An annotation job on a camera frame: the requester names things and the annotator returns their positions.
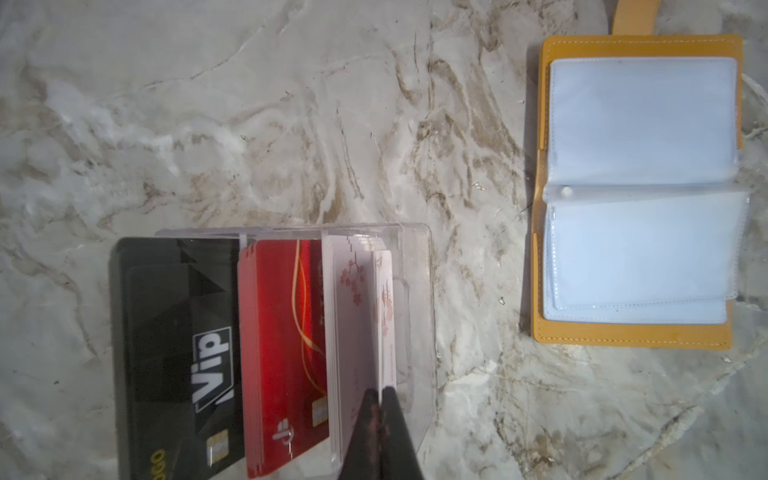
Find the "yellow leather card holder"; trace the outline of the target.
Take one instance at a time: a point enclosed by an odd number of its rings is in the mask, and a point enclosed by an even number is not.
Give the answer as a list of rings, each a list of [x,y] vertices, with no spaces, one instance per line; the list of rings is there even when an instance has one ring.
[[[736,175],[743,41],[654,32],[621,1],[601,36],[542,45],[531,217],[541,343],[726,350],[749,191]]]

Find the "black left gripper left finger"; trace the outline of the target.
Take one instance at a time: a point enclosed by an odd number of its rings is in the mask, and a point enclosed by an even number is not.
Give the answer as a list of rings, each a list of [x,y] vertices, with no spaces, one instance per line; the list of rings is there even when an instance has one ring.
[[[363,396],[339,480],[375,480],[381,474],[379,445],[380,405],[378,391],[368,389]]]

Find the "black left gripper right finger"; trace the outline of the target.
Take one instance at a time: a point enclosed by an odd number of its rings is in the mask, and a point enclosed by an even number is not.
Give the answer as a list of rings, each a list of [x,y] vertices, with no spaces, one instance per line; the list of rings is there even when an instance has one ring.
[[[424,479],[393,387],[384,388],[380,402],[380,474],[385,480]]]

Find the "black VIP card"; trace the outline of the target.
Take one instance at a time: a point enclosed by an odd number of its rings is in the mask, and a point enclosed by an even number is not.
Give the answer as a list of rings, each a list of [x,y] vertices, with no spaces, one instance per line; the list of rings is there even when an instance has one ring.
[[[238,241],[122,238],[109,260],[122,479],[212,479],[244,457]]]

